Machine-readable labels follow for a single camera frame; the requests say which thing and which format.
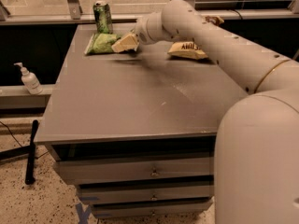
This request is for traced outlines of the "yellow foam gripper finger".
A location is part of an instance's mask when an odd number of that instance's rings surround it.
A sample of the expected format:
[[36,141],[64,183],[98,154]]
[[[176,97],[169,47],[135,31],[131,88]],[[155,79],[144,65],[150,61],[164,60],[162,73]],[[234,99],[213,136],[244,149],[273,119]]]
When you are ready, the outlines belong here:
[[117,40],[111,47],[114,52],[120,53],[126,50],[137,50],[139,41],[134,32],[129,32]]

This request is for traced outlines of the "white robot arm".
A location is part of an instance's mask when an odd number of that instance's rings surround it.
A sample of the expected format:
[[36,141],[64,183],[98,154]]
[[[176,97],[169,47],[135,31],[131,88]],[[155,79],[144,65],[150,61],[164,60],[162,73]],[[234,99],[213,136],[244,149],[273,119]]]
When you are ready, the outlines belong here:
[[297,61],[220,28],[184,0],[139,18],[113,49],[162,40],[192,41],[248,94],[217,132],[216,224],[299,224]]

